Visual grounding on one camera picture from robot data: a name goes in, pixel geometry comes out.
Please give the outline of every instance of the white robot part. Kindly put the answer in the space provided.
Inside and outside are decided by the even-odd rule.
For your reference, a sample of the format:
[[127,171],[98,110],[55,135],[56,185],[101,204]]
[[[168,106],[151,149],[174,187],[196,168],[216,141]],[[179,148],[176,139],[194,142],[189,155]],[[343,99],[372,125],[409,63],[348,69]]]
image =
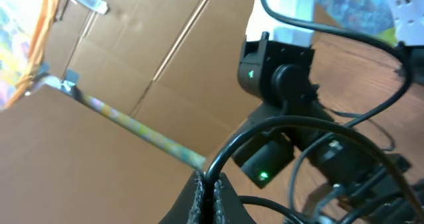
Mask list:
[[[313,20],[315,0],[267,0],[267,2],[270,8],[279,14],[306,21]],[[246,40],[260,40],[264,31],[270,33],[269,40],[303,47],[310,47],[313,37],[313,30],[277,21],[265,12],[260,0],[254,0],[246,29]]]
[[396,38],[407,46],[424,45],[424,0],[386,0],[392,11]]

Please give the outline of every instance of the black wire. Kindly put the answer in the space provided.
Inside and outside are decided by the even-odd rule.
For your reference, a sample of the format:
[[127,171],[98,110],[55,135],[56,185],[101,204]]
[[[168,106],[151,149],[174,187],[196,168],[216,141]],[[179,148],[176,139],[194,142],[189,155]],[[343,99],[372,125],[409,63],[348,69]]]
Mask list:
[[397,166],[392,163],[392,161],[384,154],[384,152],[381,151],[380,148],[376,146],[370,139],[353,129],[338,125],[336,123],[311,117],[300,117],[293,115],[269,118],[241,133],[229,144],[225,145],[219,151],[218,155],[216,155],[205,174],[206,202],[213,200],[214,183],[218,180],[219,173],[231,155],[257,133],[276,127],[305,127],[318,129],[321,131],[332,132],[352,140],[354,143],[362,147],[366,152],[369,152],[372,157],[374,157],[377,161],[381,162],[386,167],[386,170],[393,176],[394,181],[398,185],[399,189],[403,192],[405,199],[411,204],[412,207],[414,205],[419,206],[420,211],[416,212],[418,217],[421,216],[421,204],[415,197],[415,193],[407,183],[405,177],[402,175],[399,168],[397,168]]
[[[413,189],[415,191],[421,191],[424,189],[423,184],[414,185]],[[372,199],[370,201],[367,201],[364,205],[353,209],[351,212],[347,213],[340,221],[337,222],[337,224],[351,224],[359,217],[368,215],[381,205],[384,205],[385,203],[391,202],[392,200],[396,198],[401,198],[402,193],[397,191],[393,192],[391,194],[387,194],[383,197],[379,197],[376,199]]]
[[[301,28],[308,28],[312,30],[316,30],[319,32],[326,32],[329,34],[334,34],[338,36],[343,36],[345,38],[353,39],[359,42],[363,42],[366,44],[369,44],[371,46],[374,46],[376,48],[379,48],[388,54],[392,55],[394,58],[398,59],[402,63],[402,68],[405,72],[405,80],[403,81],[402,86],[398,89],[397,92],[395,92],[389,99],[387,99],[385,102],[381,103],[377,107],[373,108],[369,112],[349,121],[345,124],[346,127],[353,127],[375,115],[382,112],[383,110],[387,109],[389,106],[393,105],[401,96],[405,94],[405,92],[409,89],[409,87],[412,84],[413,81],[413,70],[409,62],[405,60],[405,58],[402,56],[400,52],[395,50],[392,46],[389,44],[378,40],[372,36],[369,36],[367,34],[346,29],[346,28],[338,28],[330,25],[322,25],[318,23],[314,23],[311,21],[305,21],[301,19],[295,19],[290,18],[284,15],[281,15],[279,13],[276,13],[273,11],[266,0],[260,0],[261,4],[264,8],[264,10],[273,18],[276,20],[286,23],[288,25],[293,25]],[[289,182],[289,207],[291,209],[295,209],[294,207],[294,186],[295,186],[295,178],[297,176],[297,173],[300,168],[300,164],[305,160],[305,158],[315,149],[317,148],[324,140],[327,140],[331,134],[326,134],[322,136],[320,139],[316,140],[313,144],[311,144],[308,148],[306,148],[300,155],[300,157],[296,160],[295,166],[293,168],[293,171],[291,173],[290,182]],[[419,216],[420,220],[424,222],[424,212],[421,209],[421,204],[417,198],[410,199],[411,206],[413,206],[414,210],[417,212],[417,215]]]
[[287,115],[289,110],[289,103],[287,101],[283,102],[283,108],[281,109],[280,115]]
[[269,209],[272,209],[278,213],[281,213],[291,221],[293,221],[296,224],[304,224],[306,223],[303,218],[301,218],[297,212],[292,211],[283,205],[276,203],[274,201],[271,201],[269,199],[261,198],[261,197],[252,197],[252,196],[239,196],[240,201],[243,204],[251,204],[251,205],[259,205],[262,207],[267,207]]
[[[338,115],[339,117],[358,118],[359,116],[361,116],[361,114],[358,114],[358,113],[347,113],[347,112],[335,111],[335,110],[333,110],[331,108],[328,108],[328,107],[324,106],[321,103],[320,103],[320,105],[324,109],[332,112],[335,115]],[[395,150],[395,148],[396,148],[396,141],[393,138],[393,136],[383,126],[379,125],[373,119],[368,119],[368,122],[371,123],[372,125],[374,125],[389,140],[389,146],[387,148],[382,148],[382,150],[383,151],[386,151],[386,152],[393,152]]]

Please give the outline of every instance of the colorful painting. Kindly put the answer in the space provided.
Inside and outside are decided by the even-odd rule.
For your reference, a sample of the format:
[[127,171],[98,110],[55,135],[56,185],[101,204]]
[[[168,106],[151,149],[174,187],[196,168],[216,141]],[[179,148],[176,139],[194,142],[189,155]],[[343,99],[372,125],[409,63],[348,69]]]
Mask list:
[[14,94],[15,86],[27,68],[30,36],[19,26],[17,15],[0,2],[0,109]]
[[396,43],[394,22],[386,0],[317,0],[342,27]]

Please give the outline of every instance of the wooden table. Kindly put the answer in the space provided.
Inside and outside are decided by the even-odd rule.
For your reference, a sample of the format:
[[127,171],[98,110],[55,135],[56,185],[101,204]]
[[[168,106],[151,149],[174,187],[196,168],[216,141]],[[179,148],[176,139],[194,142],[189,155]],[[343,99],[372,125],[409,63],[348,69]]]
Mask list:
[[[326,34],[320,37],[314,48],[316,54],[311,79],[321,85],[319,98],[327,107],[363,113],[389,98],[401,84],[402,78],[394,73],[398,63],[378,49]],[[335,119],[348,121],[339,117]],[[393,135],[396,152],[402,153],[414,165],[407,173],[408,179],[413,182],[424,177],[424,87],[413,85],[404,97],[374,120]],[[370,123],[364,122],[357,128],[377,144],[388,144],[387,138]],[[287,205],[287,184],[292,166],[293,163],[263,190],[259,190],[232,161],[225,166],[224,172],[239,195],[265,197]],[[322,175],[308,161],[305,162],[295,189],[298,208],[303,205],[307,195],[323,182],[325,179]],[[258,223],[282,222],[282,216],[269,209],[250,205],[246,208]],[[341,217],[345,213],[335,202],[325,211],[334,217]]]

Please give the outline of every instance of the cardboard box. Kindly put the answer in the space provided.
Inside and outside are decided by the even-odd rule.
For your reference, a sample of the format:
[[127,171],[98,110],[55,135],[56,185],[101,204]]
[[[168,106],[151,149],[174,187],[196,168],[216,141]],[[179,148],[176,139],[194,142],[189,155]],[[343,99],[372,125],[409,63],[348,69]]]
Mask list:
[[0,223],[158,223],[191,168],[42,87],[0,113]]
[[[69,4],[64,20],[53,26],[57,35],[50,39],[46,61],[59,71],[54,75],[75,70],[84,92],[210,154],[260,103],[237,82],[254,0],[106,2],[106,15],[82,13]],[[85,20],[72,20],[67,13]],[[319,6],[315,18],[334,24]],[[56,52],[59,44],[67,48],[72,43],[73,52]]]

